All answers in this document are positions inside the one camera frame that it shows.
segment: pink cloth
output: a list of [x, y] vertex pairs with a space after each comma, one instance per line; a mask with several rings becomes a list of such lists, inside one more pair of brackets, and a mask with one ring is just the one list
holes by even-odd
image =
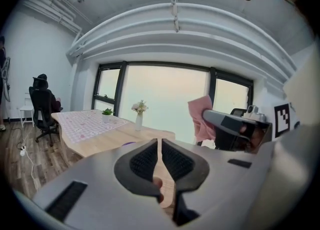
[[212, 110], [210, 96], [203, 96], [188, 102], [189, 113], [194, 123], [194, 135], [197, 142], [203, 140], [215, 140], [216, 132], [211, 123], [206, 122], [202, 114], [205, 110]]

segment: white vase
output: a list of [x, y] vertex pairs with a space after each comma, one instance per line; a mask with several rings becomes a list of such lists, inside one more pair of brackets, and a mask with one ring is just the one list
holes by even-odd
[[102, 121], [104, 123], [109, 123], [110, 122], [110, 118], [111, 118], [111, 115], [104, 115], [102, 114]]
[[142, 119], [143, 119], [142, 113], [136, 115], [135, 127], [134, 127], [134, 129], [135, 129], [136, 131], [141, 131]]

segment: wooden table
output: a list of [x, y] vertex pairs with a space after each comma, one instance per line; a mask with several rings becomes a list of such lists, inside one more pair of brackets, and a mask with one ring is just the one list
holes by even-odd
[[[59, 122], [59, 113], [52, 113], [52, 118]], [[139, 142], [158, 139], [158, 162], [154, 169], [154, 176], [160, 177], [163, 180], [161, 193], [164, 195], [164, 200], [160, 204], [165, 208], [173, 202], [175, 182], [171, 178], [167, 168], [162, 161], [161, 153], [161, 138], [175, 139], [176, 135], [173, 132], [156, 130], [152, 128], [142, 127], [141, 131], [135, 131], [135, 124], [129, 122], [126, 125], [120, 126], [116, 129], [107, 131], [103, 134], [97, 135], [90, 139], [78, 143], [72, 143], [67, 134], [64, 133], [63, 127], [59, 124], [60, 146], [62, 156], [67, 165], [69, 164], [70, 150], [82, 157], [88, 157], [98, 152], [118, 148], [127, 142]]]

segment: white stool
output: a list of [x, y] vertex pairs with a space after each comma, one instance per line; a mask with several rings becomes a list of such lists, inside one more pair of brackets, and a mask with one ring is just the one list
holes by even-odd
[[[31, 120], [27, 120], [25, 112], [30, 112], [31, 113]], [[33, 107], [32, 103], [31, 103], [30, 94], [29, 93], [25, 93], [24, 94], [24, 105], [20, 108], [20, 121], [21, 121], [22, 128], [24, 128], [24, 123], [27, 123], [27, 122], [32, 122], [32, 126], [35, 127], [35, 124], [34, 124], [34, 112], [35, 112], [35, 110], [34, 110], [34, 107]]]
[[[25, 116], [25, 112], [30, 112], [31, 113], [31, 120], [27, 120], [26, 116]], [[22, 125], [22, 128], [24, 128], [24, 123], [27, 123], [27, 122], [32, 122], [32, 127], [35, 126], [34, 124], [34, 107], [32, 105], [23, 105], [21, 108], [20, 108], [20, 121], [21, 121], [21, 125]]]

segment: window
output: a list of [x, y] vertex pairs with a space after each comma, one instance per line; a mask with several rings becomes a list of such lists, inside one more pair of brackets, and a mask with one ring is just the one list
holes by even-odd
[[114, 109], [114, 107], [115, 106], [113, 104], [106, 103], [106, 102], [103, 102], [100, 100], [95, 100], [95, 102], [94, 102], [94, 108], [97, 110], [104, 111], [106, 108]]
[[114, 69], [101, 72], [97, 95], [115, 99], [119, 71], [120, 69]]
[[226, 81], [216, 80], [213, 109], [230, 114], [234, 108], [246, 109], [248, 87]]
[[113, 108], [115, 116], [135, 122], [137, 114], [131, 107], [145, 100], [149, 109], [143, 114], [143, 126], [171, 131], [177, 140], [195, 143], [188, 101], [206, 94], [214, 110], [229, 114], [252, 104], [253, 81], [213, 67], [181, 63], [105, 64], [96, 75], [92, 108]]
[[105, 110], [113, 109], [114, 115], [118, 116], [122, 82], [126, 71], [126, 62], [100, 65], [96, 74], [92, 97], [92, 108]]
[[123, 84], [119, 117], [136, 120], [134, 103], [146, 101], [143, 126], [175, 133], [177, 140], [194, 143], [194, 124], [188, 101], [208, 93], [209, 73], [159, 67], [128, 66]]

